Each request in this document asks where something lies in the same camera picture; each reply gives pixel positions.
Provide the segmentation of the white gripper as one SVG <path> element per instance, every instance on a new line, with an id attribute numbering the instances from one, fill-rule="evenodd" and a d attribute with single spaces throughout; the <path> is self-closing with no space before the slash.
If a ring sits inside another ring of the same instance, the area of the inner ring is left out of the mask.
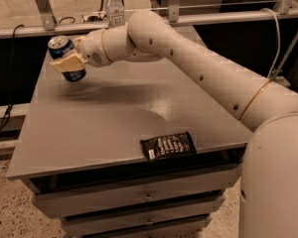
<path id="1" fill-rule="evenodd" d="M 111 60 L 106 55 L 102 43 L 103 34 L 104 30 L 97 30 L 74 38 L 74 46 L 80 54 L 74 53 L 56 59 L 51 62 L 51 66 L 58 72 L 72 72 L 83 70 L 87 63 L 95 67 L 110 65 Z"/>

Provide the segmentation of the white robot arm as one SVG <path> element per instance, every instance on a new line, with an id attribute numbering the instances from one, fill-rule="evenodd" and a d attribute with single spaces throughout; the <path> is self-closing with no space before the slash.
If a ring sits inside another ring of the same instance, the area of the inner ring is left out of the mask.
<path id="1" fill-rule="evenodd" d="M 298 238 L 298 93 L 181 36 L 152 11 L 74 39 L 52 66 L 71 72 L 154 57 L 170 60 L 253 133 L 242 161 L 238 238 Z"/>

